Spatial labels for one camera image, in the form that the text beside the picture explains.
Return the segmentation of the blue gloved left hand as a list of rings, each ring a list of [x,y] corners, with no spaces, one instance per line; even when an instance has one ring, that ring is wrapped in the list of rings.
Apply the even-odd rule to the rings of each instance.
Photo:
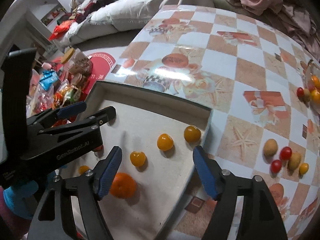
[[[1,218],[7,223],[18,219],[32,220],[40,199],[55,175],[53,171],[38,182],[33,180],[22,186],[1,189]]]

